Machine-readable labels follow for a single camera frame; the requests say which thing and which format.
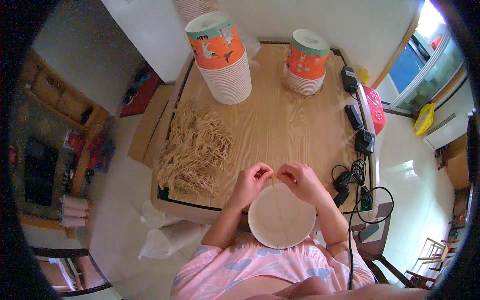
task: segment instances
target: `stack of paper cups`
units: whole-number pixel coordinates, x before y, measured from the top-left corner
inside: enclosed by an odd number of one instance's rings
[[[324,82],[329,52],[330,44],[324,38],[312,30],[296,30],[285,60],[289,88],[302,95],[315,94]]]
[[[237,104],[252,92],[247,52],[232,19],[223,12],[210,12],[185,28],[202,73],[215,100]]]
[[[64,195],[61,199],[61,224],[64,227],[84,227],[88,225],[91,204],[82,198]]]
[[[203,14],[218,10],[216,0],[175,0],[175,5],[187,23]]]

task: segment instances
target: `pile of twine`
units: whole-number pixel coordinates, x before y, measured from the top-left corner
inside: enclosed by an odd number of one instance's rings
[[[218,193],[232,137],[223,120],[209,107],[200,113],[193,100],[175,111],[169,140],[153,167],[160,188],[181,193]]]

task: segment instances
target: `paper cup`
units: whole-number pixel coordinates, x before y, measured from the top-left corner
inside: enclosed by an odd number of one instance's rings
[[[185,27],[197,65],[216,70],[237,62],[245,51],[233,20],[223,12],[201,15]]]
[[[250,67],[247,52],[241,59],[229,67],[219,70],[207,70],[198,66],[215,100],[222,104],[238,104],[248,98],[252,92]]]
[[[75,216],[64,216],[61,219],[61,225],[64,227],[85,227],[88,225],[88,220]]]
[[[62,215],[63,216],[77,216],[77,217],[87,217],[88,212],[84,209],[76,209],[67,206],[62,207]]]
[[[263,245],[285,249],[300,244],[311,233],[317,212],[298,199],[283,183],[264,189],[250,205],[248,224]]]
[[[293,33],[285,64],[290,72],[303,79],[316,80],[325,75],[325,64],[330,53],[330,44],[308,29]]]
[[[186,23],[203,14],[218,10],[215,0],[176,0],[175,5]]]
[[[316,80],[304,79],[292,74],[285,65],[284,76],[285,83],[291,90],[301,95],[309,96],[318,92],[318,90],[322,87],[326,73],[323,75],[323,77]]]
[[[75,209],[87,210],[90,208],[90,204],[86,199],[75,198],[72,196],[64,195],[61,199],[63,206],[71,207]]]

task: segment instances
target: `air conditioner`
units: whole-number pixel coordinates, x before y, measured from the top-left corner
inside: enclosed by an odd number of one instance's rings
[[[453,142],[467,132],[468,113],[473,109],[473,97],[468,80],[433,116],[424,141],[433,150]]]

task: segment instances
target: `pink shirt with cloud pattern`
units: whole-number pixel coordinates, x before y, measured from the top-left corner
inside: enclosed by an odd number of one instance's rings
[[[353,253],[353,262],[353,287],[373,284],[373,274],[359,254]],[[171,298],[215,299],[237,283],[256,276],[273,276],[291,283],[317,276],[325,280],[332,292],[338,292],[348,288],[349,274],[348,251],[333,257],[310,237],[292,248],[271,249],[247,234],[225,250],[198,246],[175,277]]]

